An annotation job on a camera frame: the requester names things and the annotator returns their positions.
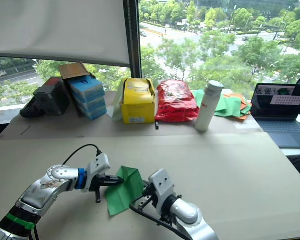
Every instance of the laptop keyboard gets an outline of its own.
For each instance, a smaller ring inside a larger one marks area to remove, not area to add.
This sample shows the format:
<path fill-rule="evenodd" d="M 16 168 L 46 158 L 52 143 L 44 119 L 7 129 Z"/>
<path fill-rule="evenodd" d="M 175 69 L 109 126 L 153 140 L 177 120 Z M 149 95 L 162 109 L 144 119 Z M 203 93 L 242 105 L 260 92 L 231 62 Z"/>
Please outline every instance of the laptop keyboard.
<path fill-rule="evenodd" d="M 300 133 L 300 123 L 296 121 L 258 121 L 266 132 Z"/>

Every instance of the yellow box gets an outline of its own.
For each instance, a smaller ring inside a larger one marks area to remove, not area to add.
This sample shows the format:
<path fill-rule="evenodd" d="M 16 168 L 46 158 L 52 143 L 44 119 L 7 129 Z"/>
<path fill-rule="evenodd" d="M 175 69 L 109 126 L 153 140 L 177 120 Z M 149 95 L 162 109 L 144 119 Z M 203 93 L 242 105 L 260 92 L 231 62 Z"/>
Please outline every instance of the yellow box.
<path fill-rule="evenodd" d="M 123 83 L 122 117 L 125 124 L 155 121 L 155 88 L 151 79 L 128 78 Z"/>

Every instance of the car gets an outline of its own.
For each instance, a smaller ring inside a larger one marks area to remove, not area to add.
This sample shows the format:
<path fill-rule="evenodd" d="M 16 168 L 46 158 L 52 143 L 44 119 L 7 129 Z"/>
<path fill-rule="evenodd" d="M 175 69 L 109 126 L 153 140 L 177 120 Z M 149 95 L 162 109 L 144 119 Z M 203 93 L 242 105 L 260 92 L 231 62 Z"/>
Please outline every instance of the car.
<path fill-rule="evenodd" d="M 142 36 L 142 37 L 146 37 L 147 36 L 147 34 L 146 34 L 146 32 L 145 31 L 140 31 L 140 36 Z"/>

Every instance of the laptop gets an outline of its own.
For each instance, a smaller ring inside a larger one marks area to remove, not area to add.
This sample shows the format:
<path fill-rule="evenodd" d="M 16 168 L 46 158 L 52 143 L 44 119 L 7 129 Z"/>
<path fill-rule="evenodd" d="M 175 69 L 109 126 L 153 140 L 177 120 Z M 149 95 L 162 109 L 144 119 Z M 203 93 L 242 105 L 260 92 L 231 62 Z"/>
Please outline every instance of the laptop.
<path fill-rule="evenodd" d="M 300 84 L 256 85 L 251 114 L 282 149 L 300 149 Z"/>

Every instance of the laptop screen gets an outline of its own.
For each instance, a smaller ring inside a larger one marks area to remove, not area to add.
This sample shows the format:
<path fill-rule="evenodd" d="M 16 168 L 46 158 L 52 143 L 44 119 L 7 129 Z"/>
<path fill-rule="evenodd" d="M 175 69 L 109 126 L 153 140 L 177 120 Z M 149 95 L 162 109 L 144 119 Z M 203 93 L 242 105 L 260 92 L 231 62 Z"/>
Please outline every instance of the laptop screen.
<path fill-rule="evenodd" d="M 300 113 L 300 84 L 257 84 L 251 100 L 255 118 L 296 119 Z"/>

